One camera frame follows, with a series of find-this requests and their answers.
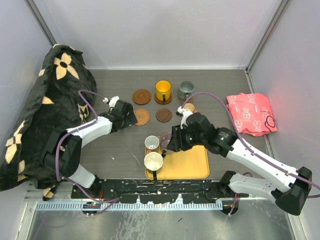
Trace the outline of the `light woven coaster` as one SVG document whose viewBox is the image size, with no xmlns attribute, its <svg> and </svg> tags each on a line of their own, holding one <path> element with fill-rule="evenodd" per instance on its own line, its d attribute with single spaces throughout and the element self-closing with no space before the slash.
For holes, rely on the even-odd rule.
<svg viewBox="0 0 320 240">
<path fill-rule="evenodd" d="M 150 114 L 147 110 L 145 109 L 136 109 L 134 111 L 134 115 L 137 119 L 137 123 L 135 124 L 136 126 L 143 126 L 148 123 L 150 119 Z"/>
</svg>

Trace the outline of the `small orange cup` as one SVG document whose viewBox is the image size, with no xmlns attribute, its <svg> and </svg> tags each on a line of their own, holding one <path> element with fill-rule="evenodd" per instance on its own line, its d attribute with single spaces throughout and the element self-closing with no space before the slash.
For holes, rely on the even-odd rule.
<svg viewBox="0 0 320 240">
<path fill-rule="evenodd" d="M 195 106 L 192 103 L 189 103 L 189 102 L 186 103 L 183 108 L 186 109 L 186 110 L 191 111 L 192 113 L 194 113 L 195 110 L 196 110 Z"/>
</svg>

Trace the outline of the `purple glass mug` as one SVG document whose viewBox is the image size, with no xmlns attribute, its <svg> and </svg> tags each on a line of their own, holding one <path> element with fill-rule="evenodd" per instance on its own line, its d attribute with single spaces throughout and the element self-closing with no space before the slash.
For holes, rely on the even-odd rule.
<svg viewBox="0 0 320 240">
<path fill-rule="evenodd" d="M 175 152 L 172 150 L 168 150 L 167 146 L 171 140 L 172 133 L 171 132 L 165 132 L 163 133 L 160 138 L 159 138 L 159 144 L 160 144 L 160 149 L 161 149 L 161 156 L 164 158 L 168 155 L 172 155 Z"/>
</svg>

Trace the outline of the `dark walnut coaster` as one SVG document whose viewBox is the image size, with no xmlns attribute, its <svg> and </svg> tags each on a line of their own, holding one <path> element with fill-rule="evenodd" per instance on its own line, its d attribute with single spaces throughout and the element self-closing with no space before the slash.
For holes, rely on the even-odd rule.
<svg viewBox="0 0 320 240">
<path fill-rule="evenodd" d="M 167 108 L 161 108 L 156 112 L 155 117 L 159 122 L 167 123 L 172 119 L 172 112 Z"/>
</svg>

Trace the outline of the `dark brown ringed coaster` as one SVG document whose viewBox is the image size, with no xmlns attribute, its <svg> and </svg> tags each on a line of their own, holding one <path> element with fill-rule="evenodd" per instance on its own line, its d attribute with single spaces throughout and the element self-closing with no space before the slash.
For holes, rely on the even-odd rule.
<svg viewBox="0 0 320 240">
<path fill-rule="evenodd" d="M 158 104 L 160 104 L 160 105 L 167 105 L 167 104 L 169 104 L 169 103 L 172 101 L 172 99 L 173 99 L 173 94 L 171 94 L 170 97 L 169 97 L 169 99 L 167 99 L 167 100 L 165 100 L 165 101 L 159 100 L 159 99 L 157 98 L 156 94 L 154 95 L 154 100 L 155 100 Z"/>
</svg>

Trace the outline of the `grey mug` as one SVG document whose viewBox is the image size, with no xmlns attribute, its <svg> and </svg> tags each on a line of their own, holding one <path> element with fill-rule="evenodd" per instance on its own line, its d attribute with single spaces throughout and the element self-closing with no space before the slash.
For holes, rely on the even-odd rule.
<svg viewBox="0 0 320 240">
<path fill-rule="evenodd" d="M 177 96 L 178 99 L 184 102 L 187 98 L 189 98 L 195 91 L 195 86 L 190 81 L 183 81 L 180 83 Z"/>
</svg>

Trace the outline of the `yellow mug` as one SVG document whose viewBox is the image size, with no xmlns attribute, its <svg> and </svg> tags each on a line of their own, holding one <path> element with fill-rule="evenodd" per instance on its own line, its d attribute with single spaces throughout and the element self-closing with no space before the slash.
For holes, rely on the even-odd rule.
<svg viewBox="0 0 320 240">
<path fill-rule="evenodd" d="M 155 96 L 159 101 L 167 101 L 171 97 L 172 85 L 167 80 L 160 80 L 155 84 Z"/>
</svg>

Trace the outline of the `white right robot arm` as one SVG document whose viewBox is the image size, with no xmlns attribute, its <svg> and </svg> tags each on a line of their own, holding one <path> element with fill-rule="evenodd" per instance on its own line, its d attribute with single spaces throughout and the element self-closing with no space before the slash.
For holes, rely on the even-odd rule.
<svg viewBox="0 0 320 240">
<path fill-rule="evenodd" d="M 177 153 L 203 146 L 210 153 L 240 163 L 261 176 L 246 177 L 226 171 L 219 181 L 219 191 L 223 196 L 253 195 L 274 202 L 288 214 L 301 214 L 312 188 L 310 169 L 304 166 L 296 169 L 275 160 L 254 148 L 235 131 L 214 127 L 199 112 L 180 107 L 176 114 L 181 117 L 181 123 L 172 127 L 168 150 Z"/>
</svg>

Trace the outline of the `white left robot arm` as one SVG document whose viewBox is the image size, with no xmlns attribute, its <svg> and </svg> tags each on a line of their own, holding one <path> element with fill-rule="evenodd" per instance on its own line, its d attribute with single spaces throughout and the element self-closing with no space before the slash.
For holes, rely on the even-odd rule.
<svg viewBox="0 0 320 240">
<path fill-rule="evenodd" d="M 66 130 L 54 129 L 42 152 L 42 164 L 82 187 L 88 198 L 100 193 L 98 177 L 80 164 L 82 148 L 101 136 L 123 130 L 138 121 L 131 103 L 115 96 L 107 100 L 108 112 L 95 119 Z"/>
</svg>

